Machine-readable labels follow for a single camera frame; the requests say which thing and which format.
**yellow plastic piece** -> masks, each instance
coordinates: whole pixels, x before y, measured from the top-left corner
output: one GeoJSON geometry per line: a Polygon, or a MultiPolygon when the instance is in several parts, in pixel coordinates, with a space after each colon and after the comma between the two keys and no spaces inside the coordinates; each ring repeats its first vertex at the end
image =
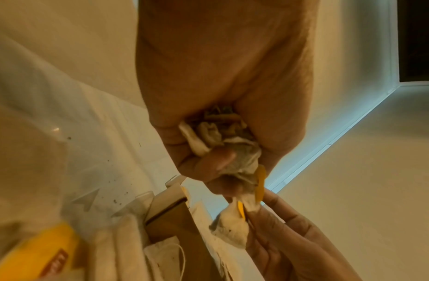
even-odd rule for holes
{"type": "Polygon", "coordinates": [[[87,247],[66,223],[20,243],[0,261],[0,281],[36,280],[86,265],[87,247]]]}
{"type": "Polygon", "coordinates": [[[265,192],[265,179],[267,177],[267,171],[263,165],[259,165],[255,171],[257,177],[257,187],[255,190],[256,203],[260,203],[264,199],[265,192]]]}
{"type": "Polygon", "coordinates": [[[237,202],[237,208],[239,209],[239,213],[241,214],[242,218],[245,219],[245,212],[243,211],[243,203],[241,201],[237,202]]]}

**cardboard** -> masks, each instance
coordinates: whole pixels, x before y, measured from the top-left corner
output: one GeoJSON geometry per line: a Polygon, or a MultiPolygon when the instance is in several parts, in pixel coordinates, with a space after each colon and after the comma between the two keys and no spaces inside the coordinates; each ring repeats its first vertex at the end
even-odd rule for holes
{"type": "Polygon", "coordinates": [[[177,236],[187,260],[183,281],[222,281],[186,201],[181,186],[176,184],[153,199],[145,219],[149,239],[157,243],[177,236]]]}

